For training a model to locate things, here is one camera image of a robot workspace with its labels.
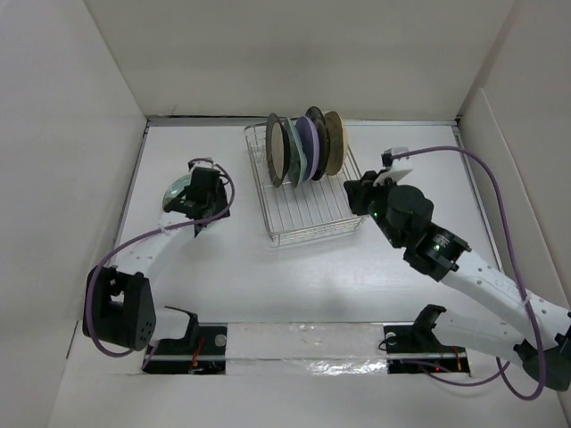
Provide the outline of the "light green rectangular dish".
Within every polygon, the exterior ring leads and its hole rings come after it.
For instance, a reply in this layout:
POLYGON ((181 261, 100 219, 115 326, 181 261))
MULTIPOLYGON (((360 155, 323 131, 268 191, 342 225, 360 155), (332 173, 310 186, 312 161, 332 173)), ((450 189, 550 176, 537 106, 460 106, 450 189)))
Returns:
POLYGON ((290 163, 288 175, 293 188, 298 187, 302 181, 307 168, 307 158, 302 148, 302 141, 295 124, 289 119, 285 119, 285 129, 290 142, 290 163))

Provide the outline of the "purple plastic plate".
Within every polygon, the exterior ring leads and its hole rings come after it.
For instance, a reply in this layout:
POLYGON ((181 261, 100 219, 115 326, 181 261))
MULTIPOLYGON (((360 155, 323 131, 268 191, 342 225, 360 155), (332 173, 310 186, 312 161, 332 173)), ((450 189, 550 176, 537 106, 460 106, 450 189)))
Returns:
POLYGON ((302 150, 306 157, 307 166, 303 181, 309 181, 316 174, 319 165, 319 135, 313 121, 301 116, 295 123, 295 128, 302 143, 302 150))

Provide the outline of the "dark striped rim plate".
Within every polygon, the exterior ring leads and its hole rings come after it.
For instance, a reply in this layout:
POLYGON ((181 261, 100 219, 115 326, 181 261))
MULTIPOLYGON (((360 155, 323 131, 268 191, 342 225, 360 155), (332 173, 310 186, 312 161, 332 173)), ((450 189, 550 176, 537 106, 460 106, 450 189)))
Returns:
POLYGON ((311 179, 319 181, 325 174, 327 162, 330 153, 330 136, 327 128, 327 123, 322 110, 317 106, 311 106, 306 112, 305 116, 309 118, 317 129, 319 138, 319 162, 316 172, 311 179))

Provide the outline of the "brown rim cream bowl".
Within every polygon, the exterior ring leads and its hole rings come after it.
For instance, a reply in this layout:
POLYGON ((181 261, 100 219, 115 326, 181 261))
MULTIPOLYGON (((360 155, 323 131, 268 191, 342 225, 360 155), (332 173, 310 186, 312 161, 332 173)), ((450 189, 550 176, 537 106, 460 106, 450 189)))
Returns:
POLYGON ((288 173, 291 150, 289 136, 282 120, 270 113, 266 124, 265 151, 271 184, 278 188, 288 173))

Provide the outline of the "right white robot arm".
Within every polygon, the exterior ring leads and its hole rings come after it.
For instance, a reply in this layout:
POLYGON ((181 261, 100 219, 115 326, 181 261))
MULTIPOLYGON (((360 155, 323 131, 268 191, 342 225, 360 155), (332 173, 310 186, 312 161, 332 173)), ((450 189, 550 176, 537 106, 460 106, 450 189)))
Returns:
POLYGON ((498 321, 478 324, 438 305, 426 306, 412 328, 422 350, 459 345, 521 366, 554 391, 570 387, 570 311, 519 290, 517 283, 488 264, 469 244, 432 220, 433 203, 412 185, 374 171, 343 184, 353 214, 370 216, 404 261, 468 296, 498 321))

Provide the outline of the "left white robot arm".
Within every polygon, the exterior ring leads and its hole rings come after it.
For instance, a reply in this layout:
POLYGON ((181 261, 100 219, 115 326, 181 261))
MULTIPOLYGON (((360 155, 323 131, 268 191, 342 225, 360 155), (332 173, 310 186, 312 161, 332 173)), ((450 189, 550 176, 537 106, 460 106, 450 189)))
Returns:
POLYGON ((116 247, 87 277, 83 334, 112 358, 168 341, 179 353, 198 345, 197 316, 156 307, 161 271, 206 227, 227 218, 236 198, 228 172, 209 158, 188 163, 188 173, 165 194, 158 226, 116 247))

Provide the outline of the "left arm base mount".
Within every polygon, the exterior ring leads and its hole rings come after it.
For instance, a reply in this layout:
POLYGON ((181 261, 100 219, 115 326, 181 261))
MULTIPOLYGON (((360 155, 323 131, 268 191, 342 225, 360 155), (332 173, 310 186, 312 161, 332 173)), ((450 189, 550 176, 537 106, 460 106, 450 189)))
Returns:
POLYGON ((199 324, 191 338, 164 339, 147 348, 142 371, 149 375, 224 375, 228 326, 199 324))

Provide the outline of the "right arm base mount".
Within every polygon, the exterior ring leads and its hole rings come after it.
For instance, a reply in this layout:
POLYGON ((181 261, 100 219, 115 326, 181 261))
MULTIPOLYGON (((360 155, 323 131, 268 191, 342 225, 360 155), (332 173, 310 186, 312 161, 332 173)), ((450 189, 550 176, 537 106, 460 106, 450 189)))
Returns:
POLYGON ((434 336, 417 337, 413 324, 384 325, 383 332, 378 349, 386 355, 390 375, 470 373, 464 348, 444 346, 434 336))

